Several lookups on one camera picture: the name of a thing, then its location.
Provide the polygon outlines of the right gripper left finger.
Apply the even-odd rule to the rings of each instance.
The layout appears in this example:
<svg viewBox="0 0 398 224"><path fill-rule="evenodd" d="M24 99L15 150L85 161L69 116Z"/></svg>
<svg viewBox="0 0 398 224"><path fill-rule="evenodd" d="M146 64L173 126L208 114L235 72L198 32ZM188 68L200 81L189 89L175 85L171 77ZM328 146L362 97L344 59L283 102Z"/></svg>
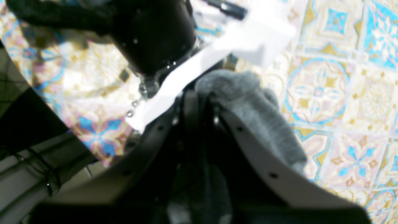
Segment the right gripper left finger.
<svg viewBox="0 0 398 224"><path fill-rule="evenodd" d="M131 151L89 182L37 205L30 224L169 224L166 208L181 159L183 93Z"/></svg>

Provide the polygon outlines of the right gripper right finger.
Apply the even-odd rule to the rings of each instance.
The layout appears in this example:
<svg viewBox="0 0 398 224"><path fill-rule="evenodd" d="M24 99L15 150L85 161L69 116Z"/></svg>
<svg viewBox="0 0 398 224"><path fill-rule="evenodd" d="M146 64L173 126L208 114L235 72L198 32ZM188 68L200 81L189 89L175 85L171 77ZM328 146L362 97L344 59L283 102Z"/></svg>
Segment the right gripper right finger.
<svg viewBox="0 0 398 224"><path fill-rule="evenodd" d="M205 105L208 159L222 172L233 224L370 224L364 209L285 165L211 94Z"/></svg>

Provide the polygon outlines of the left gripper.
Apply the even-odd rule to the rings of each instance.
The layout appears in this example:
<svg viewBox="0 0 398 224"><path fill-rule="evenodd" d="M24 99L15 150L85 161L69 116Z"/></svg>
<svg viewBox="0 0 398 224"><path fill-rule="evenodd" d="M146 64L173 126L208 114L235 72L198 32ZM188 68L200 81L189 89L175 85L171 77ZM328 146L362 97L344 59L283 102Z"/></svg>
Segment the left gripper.
<svg viewBox="0 0 398 224"><path fill-rule="evenodd" d="M7 0L17 17L33 26L109 35L144 75L181 61L197 40L189 0L101 0L73 6L43 0Z"/></svg>

